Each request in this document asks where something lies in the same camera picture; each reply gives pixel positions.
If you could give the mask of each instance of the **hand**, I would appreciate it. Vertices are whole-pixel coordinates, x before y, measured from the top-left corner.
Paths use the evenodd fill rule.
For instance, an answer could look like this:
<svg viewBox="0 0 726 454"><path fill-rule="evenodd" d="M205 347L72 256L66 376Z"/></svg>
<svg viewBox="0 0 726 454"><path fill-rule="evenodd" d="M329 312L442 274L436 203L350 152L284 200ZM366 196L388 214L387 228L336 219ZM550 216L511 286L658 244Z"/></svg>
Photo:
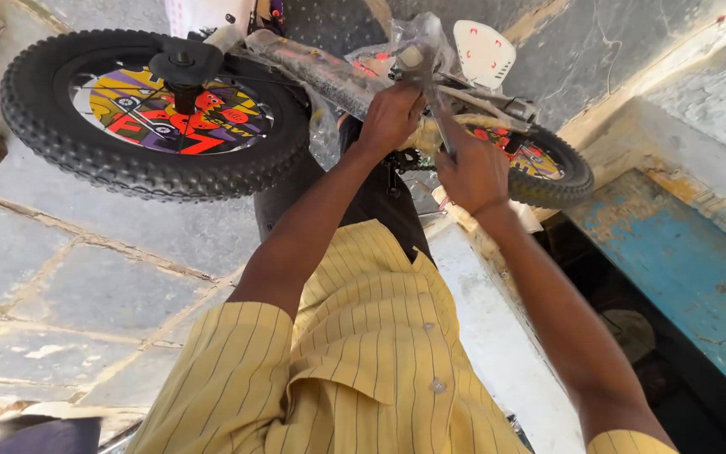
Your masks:
<svg viewBox="0 0 726 454"><path fill-rule="evenodd" d="M458 149L456 161L449 154L436 154L439 181L450 200L473 216L491 206L508 207L509 161L489 142L470 136L449 115L442 115L449 139Z"/></svg>
<svg viewBox="0 0 726 454"><path fill-rule="evenodd" d="M375 153L382 160L416 130L424 106L418 85L397 82L372 100L358 142L365 144L368 153Z"/></svg>

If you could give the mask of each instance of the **wheel cover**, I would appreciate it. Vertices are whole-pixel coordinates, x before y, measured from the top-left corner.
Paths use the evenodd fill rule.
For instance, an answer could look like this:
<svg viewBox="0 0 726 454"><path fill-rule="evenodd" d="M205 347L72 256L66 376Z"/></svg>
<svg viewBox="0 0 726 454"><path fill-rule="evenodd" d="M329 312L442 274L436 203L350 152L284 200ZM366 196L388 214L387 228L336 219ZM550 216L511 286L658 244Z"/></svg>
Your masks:
<svg viewBox="0 0 726 454"><path fill-rule="evenodd" d="M467 125L466 130L469 134L481 140L488 140L496 148L506 149L506 145L511 139L512 132L508 129L484 129L478 126ZM565 176L562 167L557 164L549 154L529 139L525 145L519 146L514 155L509 155L509 165L532 177L540 179L560 179Z"/></svg>
<svg viewBox="0 0 726 454"><path fill-rule="evenodd" d="M274 119L228 77L208 82L191 116L177 113L164 82L142 69L117 69L86 84L74 104L90 123L151 150L179 154L229 153L266 137Z"/></svg>

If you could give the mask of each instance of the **black tire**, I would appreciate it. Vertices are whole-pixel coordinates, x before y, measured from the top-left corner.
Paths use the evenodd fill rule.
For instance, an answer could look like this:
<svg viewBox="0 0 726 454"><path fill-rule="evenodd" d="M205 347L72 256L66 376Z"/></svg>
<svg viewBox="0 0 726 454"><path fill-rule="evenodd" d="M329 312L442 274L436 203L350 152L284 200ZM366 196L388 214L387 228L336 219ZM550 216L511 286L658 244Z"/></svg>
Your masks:
<svg viewBox="0 0 726 454"><path fill-rule="evenodd" d="M224 72L247 77L244 87L253 88L274 118L267 137L248 148L198 156L149 150L97 129L76 111L68 95L75 65L116 56L117 51L153 55L159 50L159 37L101 30L51 37L30 46L2 79L5 122L35 154L61 170L110 191L158 201L250 195L273 186L305 155L310 112L303 90L260 82L287 79L237 57L227 57Z"/></svg>
<svg viewBox="0 0 726 454"><path fill-rule="evenodd" d="M593 171L573 147L536 124L525 137L557 162L564 175L560 179L542 179L512 167L509 170L512 200L544 209L566 209L590 196L594 186Z"/></svg>

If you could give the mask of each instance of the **bicycle wheel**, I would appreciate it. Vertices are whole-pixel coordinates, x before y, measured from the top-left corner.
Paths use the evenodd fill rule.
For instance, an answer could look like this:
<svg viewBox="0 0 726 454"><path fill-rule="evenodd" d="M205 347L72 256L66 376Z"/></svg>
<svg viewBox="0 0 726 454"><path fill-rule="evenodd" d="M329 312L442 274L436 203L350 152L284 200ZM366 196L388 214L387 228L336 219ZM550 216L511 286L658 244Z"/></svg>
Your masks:
<svg viewBox="0 0 726 454"><path fill-rule="evenodd" d="M54 166L97 186L159 201L216 201L272 186L307 152L303 90L257 63L223 71L176 113L147 69L159 35L102 30L48 38L5 72L2 112Z"/></svg>
<svg viewBox="0 0 726 454"><path fill-rule="evenodd" d="M545 209L565 209L593 191L593 172L579 153L553 132L533 125L527 134L465 124L475 137L509 158L509 196Z"/></svg>

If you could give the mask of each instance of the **blue painted wall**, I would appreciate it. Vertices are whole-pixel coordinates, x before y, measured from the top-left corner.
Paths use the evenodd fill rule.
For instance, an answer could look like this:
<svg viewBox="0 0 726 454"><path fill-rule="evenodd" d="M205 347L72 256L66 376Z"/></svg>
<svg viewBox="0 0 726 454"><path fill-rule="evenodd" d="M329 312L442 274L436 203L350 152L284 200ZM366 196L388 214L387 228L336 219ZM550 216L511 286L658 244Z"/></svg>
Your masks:
<svg viewBox="0 0 726 454"><path fill-rule="evenodd" d="M726 234L636 170L566 214L726 375Z"/></svg>

